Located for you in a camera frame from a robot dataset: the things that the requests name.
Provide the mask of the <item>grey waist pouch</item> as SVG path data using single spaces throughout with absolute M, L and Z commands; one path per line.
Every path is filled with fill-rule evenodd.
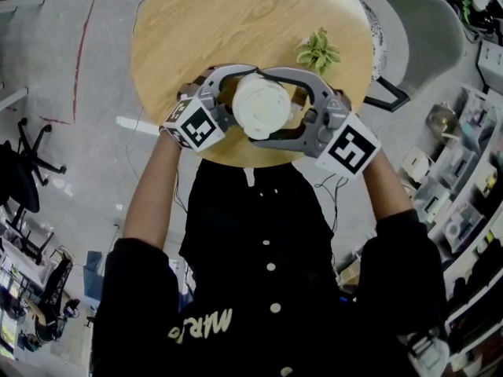
M 444 328 L 398 335 L 406 348 L 408 360 L 418 377 L 442 377 L 450 359 L 450 348 Z

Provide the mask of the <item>white paper sheet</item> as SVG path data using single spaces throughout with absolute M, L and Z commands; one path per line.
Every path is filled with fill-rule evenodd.
M 149 134 L 152 136 L 158 136 L 160 134 L 158 126 L 147 123 L 145 121 L 141 121 L 140 119 L 117 116 L 116 124 L 128 130 L 133 130 L 135 132 Z

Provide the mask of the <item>person's left forearm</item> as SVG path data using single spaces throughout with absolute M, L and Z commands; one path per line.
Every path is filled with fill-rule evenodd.
M 161 132 L 130 202 L 124 238 L 164 248 L 180 154 L 178 143 L 168 132 Z

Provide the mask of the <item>grey drawer cabinet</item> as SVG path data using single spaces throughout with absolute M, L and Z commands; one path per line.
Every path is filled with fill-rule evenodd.
M 503 96 L 503 46 L 483 40 L 478 68 L 485 84 Z

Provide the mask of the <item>person's right forearm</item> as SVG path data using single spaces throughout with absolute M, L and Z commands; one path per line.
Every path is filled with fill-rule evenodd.
M 412 202 L 383 149 L 363 170 L 376 221 L 413 209 Z

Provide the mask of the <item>person's black shirt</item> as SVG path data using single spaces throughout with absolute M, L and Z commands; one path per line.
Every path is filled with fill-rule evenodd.
M 292 165 L 201 162 L 180 255 L 196 289 L 178 304 L 168 257 L 120 239 L 94 322 L 94 377 L 417 377 L 401 337 L 442 328 L 437 247 L 414 210 L 377 223 L 353 303 L 340 301 L 332 230 Z

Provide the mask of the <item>round wooden table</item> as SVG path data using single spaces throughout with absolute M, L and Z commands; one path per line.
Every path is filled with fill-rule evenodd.
M 358 109 L 373 72 L 373 42 L 359 0 L 146 0 L 131 54 L 134 84 L 161 124 L 180 87 L 217 64 L 295 67 L 297 46 L 319 29 L 340 51 L 325 81 Z

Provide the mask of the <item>small potted plant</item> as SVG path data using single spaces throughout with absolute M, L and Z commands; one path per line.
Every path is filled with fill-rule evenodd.
M 296 63 L 318 75 L 324 75 L 340 62 L 340 51 L 329 42 L 328 31 L 323 27 L 313 31 L 295 52 Z

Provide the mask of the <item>grey metal basin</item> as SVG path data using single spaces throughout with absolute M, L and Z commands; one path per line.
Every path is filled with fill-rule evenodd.
M 462 135 L 456 113 L 444 104 L 435 104 L 425 120 L 428 129 L 442 145 L 452 148 Z

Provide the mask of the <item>white cardboard box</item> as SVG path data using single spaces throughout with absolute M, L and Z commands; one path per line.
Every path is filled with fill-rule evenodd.
M 419 148 L 413 146 L 404 160 L 401 168 L 416 183 L 421 183 L 430 173 L 433 161 Z

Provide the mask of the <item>grey shell chair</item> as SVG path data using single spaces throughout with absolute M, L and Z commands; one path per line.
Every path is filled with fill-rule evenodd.
M 455 68 L 464 52 L 464 32 L 444 0 L 363 0 L 376 14 L 387 43 L 387 65 L 372 85 L 394 100 L 366 96 L 364 103 L 396 112 L 440 75 Z

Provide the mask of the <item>black folded frame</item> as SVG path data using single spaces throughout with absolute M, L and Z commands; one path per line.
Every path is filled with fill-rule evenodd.
M 47 280 L 46 288 L 35 304 L 35 335 L 42 344 L 58 341 L 66 323 L 76 318 L 80 301 L 70 298 L 62 307 L 64 287 L 73 268 L 73 261 L 62 254 L 61 261 Z

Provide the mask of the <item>person's left hand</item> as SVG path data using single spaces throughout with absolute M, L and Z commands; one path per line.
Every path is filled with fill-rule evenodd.
M 193 96 L 205 81 L 206 77 L 204 75 L 199 75 L 194 81 L 183 83 L 177 92 L 177 99 L 180 101 L 184 97 Z

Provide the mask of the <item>white shelving rack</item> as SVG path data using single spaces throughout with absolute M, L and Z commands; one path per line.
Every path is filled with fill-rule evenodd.
M 461 85 L 434 104 L 400 166 L 446 287 L 446 373 L 501 359 L 503 310 L 503 97 Z

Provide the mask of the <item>patterned seat cushion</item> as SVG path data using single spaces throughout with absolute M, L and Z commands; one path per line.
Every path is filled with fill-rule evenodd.
M 387 43 L 380 21 L 371 7 L 363 0 L 359 0 L 367 17 L 373 41 L 373 71 L 371 82 L 375 82 L 383 73 L 387 65 Z

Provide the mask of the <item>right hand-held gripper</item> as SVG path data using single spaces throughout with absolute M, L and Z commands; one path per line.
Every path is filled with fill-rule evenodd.
M 335 91 L 320 76 L 300 68 L 259 69 L 265 79 L 307 91 L 310 108 L 295 129 L 281 129 L 265 140 L 249 138 L 259 148 L 302 151 L 315 165 L 348 179 L 357 178 L 381 148 L 379 139 L 354 112 L 340 107 Z

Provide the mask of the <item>row of clear storage bins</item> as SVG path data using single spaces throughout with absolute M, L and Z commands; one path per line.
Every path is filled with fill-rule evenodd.
M 463 89 L 452 109 L 461 139 L 448 148 L 426 125 L 427 141 L 415 147 L 433 161 L 428 176 L 415 181 L 413 204 L 442 255 L 456 258 L 488 222 L 488 199 L 499 182 L 497 154 L 503 138 L 501 107 L 487 95 Z

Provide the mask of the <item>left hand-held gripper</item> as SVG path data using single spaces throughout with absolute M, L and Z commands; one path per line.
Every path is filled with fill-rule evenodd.
M 203 151 L 220 142 L 229 128 L 237 125 L 232 108 L 223 100 L 225 93 L 236 86 L 234 79 L 227 79 L 257 70 L 250 64 L 209 68 L 204 73 L 204 84 L 193 96 L 178 100 L 159 132 L 168 134 L 180 147 L 193 151 Z

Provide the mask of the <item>black office chair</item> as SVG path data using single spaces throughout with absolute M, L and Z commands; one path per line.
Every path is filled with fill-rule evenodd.
M 55 167 L 39 157 L 39 146 L 44 136 L 52 132 L 52 126 L 46 124 L 35 143 L 30 145 L 24 130 L 27 124 L 27 118 L 22 118 L 17 124 L 20 135 L 17 150 L 12 148 L 9 141 L 0 144 L 0 206 L 5 206 L 9 199 L 18 204 L 13 219 L 6 222 L 13 229 L 18 229 L 26 210 L 32 213 L 40 211 L 39 192 L 34 177 L 37 177 L 42 186 L 49 183 L 48 178 L 42 177 L 40 168 L 55 174 L 65 174 L 67 170 L 66 166 Z

